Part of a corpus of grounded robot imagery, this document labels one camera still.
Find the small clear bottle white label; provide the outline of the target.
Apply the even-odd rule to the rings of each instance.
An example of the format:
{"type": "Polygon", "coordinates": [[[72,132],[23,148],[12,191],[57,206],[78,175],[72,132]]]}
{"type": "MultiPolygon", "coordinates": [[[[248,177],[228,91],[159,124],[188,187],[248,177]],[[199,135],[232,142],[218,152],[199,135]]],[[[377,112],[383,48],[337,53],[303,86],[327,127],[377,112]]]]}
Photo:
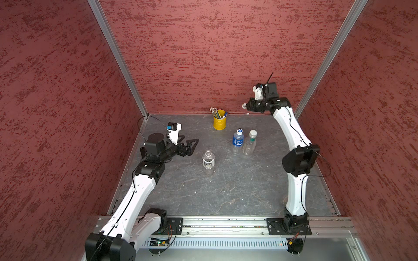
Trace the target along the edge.
{"type": "Polygon", "coordinates": [[[202,156],[202,165],[206,169],[212,169],[214,167],[215,156],[214,154],[207,150],[202,156]]]}

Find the clear bottle blue label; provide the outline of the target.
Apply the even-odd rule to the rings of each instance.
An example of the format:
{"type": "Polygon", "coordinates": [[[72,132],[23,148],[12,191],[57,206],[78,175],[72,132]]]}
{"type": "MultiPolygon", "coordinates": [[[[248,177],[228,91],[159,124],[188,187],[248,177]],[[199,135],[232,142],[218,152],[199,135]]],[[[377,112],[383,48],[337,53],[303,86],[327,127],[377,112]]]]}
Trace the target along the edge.
{"type": "Polygon", "coordinates": [[[243,143],[244,143],[244,134],[242,134],[241,136],[238,136],[236,134],[236,132],[234,133],[233,142],[232,142],[232,144],[233,144],[233,153],[234,154],[239,154],[240,151],[241,151],[241,149],[242,149],[243,143]]]}

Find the clear bottle green label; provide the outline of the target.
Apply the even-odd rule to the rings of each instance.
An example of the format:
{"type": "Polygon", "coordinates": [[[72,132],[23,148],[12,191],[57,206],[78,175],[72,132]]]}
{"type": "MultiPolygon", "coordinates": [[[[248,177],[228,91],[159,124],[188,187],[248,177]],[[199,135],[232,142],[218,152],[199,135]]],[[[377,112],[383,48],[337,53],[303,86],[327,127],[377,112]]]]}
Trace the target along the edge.
{"type": "Polygon", "coordinates": [[[250,135],[247,137],[247,139],[244,142],[243,147],[243,154],[245,156],[249,156],[253,154],[256,147],[256,138],[252,138],[250,135]]]}

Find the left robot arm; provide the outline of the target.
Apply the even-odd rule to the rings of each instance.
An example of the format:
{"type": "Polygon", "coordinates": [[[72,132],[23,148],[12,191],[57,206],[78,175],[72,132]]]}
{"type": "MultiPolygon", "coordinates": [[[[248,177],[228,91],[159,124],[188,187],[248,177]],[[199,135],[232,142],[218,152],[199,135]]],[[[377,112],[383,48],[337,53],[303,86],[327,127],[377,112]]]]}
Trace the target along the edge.
{"type": "Polygon", "coordinates": [[[85,242],[89,261],[134,261],[138,249],[157,231],[165,231],[167,212],[151,208],[140,219],[139,213],[150,193],[162,177],[165,165],[176,155],[191,156],[198,139],[187,140],[178,132],[149,135],[140,149],[141,161],[134,169],[132,185],[121,204],[101,228],[91,233],[85,242]]]}

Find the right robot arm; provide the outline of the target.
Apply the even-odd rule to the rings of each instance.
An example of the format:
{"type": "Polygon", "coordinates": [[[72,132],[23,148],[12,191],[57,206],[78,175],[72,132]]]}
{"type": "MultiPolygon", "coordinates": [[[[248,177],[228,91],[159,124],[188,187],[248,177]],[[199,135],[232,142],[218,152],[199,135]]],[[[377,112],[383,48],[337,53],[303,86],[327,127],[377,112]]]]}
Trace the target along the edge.
{"type": "Polygon", "coordinates": [[[309,224],[305,206],[307,181],[320,148],[304,134],[289,100],[278,95],[275,83],[258,83],[253,92],[255,97],[249,99],[243,108],[250,112],[270,112],[289,146],[289,152],[282,159],[288,177],[288,199],[282,228],[287,234],[298,234],[309,224]]]}

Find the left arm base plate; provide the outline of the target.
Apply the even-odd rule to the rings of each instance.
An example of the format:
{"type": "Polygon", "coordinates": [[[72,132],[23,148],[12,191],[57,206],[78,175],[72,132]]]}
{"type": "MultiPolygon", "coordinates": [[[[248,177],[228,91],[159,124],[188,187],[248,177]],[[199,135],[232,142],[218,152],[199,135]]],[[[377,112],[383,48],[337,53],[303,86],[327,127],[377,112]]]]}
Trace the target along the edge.
{"type": "Polygon", "coordinates": [[[163,217],[160,228],[153,235],[181,235],[183,221],[182,217],[163,217]]]}

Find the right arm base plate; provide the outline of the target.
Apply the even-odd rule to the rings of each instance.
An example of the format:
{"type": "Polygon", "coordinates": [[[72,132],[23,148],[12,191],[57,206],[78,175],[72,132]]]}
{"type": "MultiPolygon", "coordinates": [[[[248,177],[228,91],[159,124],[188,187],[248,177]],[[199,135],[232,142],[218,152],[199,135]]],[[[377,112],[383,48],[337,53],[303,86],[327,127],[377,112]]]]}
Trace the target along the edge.
{"type": "Polygon", "coordinates": [[[267,229],[270,236],[310,236],[312,235],[306,217],[267,218],[267,229]]]}

